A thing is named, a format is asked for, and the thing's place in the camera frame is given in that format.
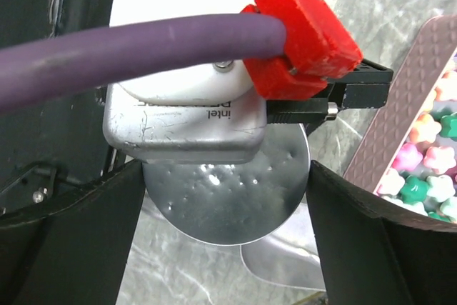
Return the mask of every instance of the metal bolt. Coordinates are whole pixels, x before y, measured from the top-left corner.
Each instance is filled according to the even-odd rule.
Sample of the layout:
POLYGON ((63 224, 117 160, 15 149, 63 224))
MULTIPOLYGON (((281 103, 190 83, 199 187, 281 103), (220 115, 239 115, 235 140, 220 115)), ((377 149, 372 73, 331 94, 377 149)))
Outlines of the metal bolt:
POLYGON ((41 203, 46 199, 46 193, 44 193, 42 190, 46 190, 46 193, 48 191, 47 189, 39 189, 32 194, 31 197, 35 204, 41 203))
POLYGON ((235 63, 233 61, 216 62, 213 67, 221 73, 227 73, 235 67, 235 63))
POLYGON ((336 103, 328 103, 328 111, 327 111, 327 120, 333 120, 338 115, 338 105, 336 103))

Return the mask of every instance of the orange star candy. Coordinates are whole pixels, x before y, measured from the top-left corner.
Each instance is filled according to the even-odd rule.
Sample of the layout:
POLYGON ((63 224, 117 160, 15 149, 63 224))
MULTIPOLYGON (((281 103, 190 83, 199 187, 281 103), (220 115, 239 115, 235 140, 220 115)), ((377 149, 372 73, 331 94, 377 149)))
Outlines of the orange star candy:
POLYGON ((421 114, 409 132, 409 141, 413 144, 433 143, 441 131, 441 124, 435 121, 430 114, 421 114))
POLYGON ((424 112, 431 111, 433 109, 433 103, 434 103, 435 99, 436 99, 436 91, 430 92, 425 103, 423 103, 423 105, 422 105, 421 111, 424 111, 424 112))
POLYGON ((436 100, 457 100, 457 71, 447 71, 436 84, 436 100))

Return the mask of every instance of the silver metal disc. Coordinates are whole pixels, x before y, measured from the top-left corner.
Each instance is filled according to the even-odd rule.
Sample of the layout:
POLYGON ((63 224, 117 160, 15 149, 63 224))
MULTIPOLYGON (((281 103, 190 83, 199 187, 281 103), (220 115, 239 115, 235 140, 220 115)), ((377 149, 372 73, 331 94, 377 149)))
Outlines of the silver metal disc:
POLYGON ((144 164, 152 201, 179 231, 216 245, 270 234, 297 209, 310 166, 302 125, 268 125, 253 161, 240 165, 144 164))

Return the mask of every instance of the red plastic clip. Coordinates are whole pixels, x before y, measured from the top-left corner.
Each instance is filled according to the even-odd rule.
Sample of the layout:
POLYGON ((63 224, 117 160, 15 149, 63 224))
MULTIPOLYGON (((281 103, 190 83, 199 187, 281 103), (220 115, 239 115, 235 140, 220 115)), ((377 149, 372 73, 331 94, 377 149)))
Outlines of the red plastic clip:
POLYGON ((341 78, 363 56, 357 43, 323 0, 255 0, 242 12, 282 20, 285 56, 246 59, 257 92, 265 99, 305 100, 325 89, 326 77, 341 78))

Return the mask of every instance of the pastel candy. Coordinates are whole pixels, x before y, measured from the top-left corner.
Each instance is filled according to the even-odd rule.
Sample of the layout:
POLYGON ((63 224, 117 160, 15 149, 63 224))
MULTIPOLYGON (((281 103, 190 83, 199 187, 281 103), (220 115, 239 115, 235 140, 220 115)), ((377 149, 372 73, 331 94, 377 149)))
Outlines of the pastel candy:
POLYGON ((451 146, 431 146, 423 158, 423 165, 434 173, 444 174, 456 166, 455 150, 451 146))
POLYGON ((440 123, 442 126, 440 136, 450 139, 457 138, 457 114, 442 116, 440 123))
POLYGON ((405 143, 393 160, 392 168, 397 171, 413 171, 422 161, 423 155, 412 143, 405 143))
POLYGON ((409 141, 414 144, 421 142, 433 143, 440 131, 441 124, 435 121, 430 114, 421 114, 409 132, 409 141))
POLYGON ((377 193, 380 196, 396 196, 404 184, 405 179, 395 169, 389 168, 381 178, 377 193))
POLYGON ((446 171, 446 175, 449 175, 452 179, 455 179, 457 176, 457 166, 448 169, 446 171))
POLYGON ((449 62, 446 64, 446 67, 444 67, 445 71, 454 71, 456 70, 456 63, 453 59, 449 60, 449 62))
POLYGON ((430 92, 427 99, 423 103, 421 111, 427 111, 427 112, 431 111, 433 109, 433 103, 434 103, 435 99, 436 99, 436 91, 433 90, 432 92, 430 92))
POLYGON ((403 202, 401 199, 392 198, 391 196, 382 196, 381 198, 388 201, 389 203, 403 207, 403 202))
POLYGON ((416 203, 412 203, 412 204, 403 203, 403 205, 401 205, 401 207, 403 207, 404 209, 407 209, 409 211, 416 212, 417 214, 421 214, 423 216, 428 216, 425 207, 423 206, 423 204, 420 201, 417 201, 416 203))
POLYGON ((408 176, 405 186, 400 190, 401 200, 406 204, 415 204, 424 201, 430 186, 416 176, 408 176))
POLYGON ((457 72, 447 71, 436 84, 436 100, 457 100, 457 72))
POLYGON ((448 223, 451 222, 451 221, 449 220, 448 217, 440 216, 440 215, 437 214, 436 212, 429 212, 429 213, 428 213, 428 216, 429 216, 430 218, 438 219, 439 221, 447 221, 448 223))
POLYGON ((449 217, 451 221, 457 221, 457 198, 453 196, 443 202, 440 206, 440 212, 449 217))
POLYGON ((442 203, 456 194, 453 180, 449 175, 429 176, 427 183, 430 186, 427 196, 437 203, 442 203))

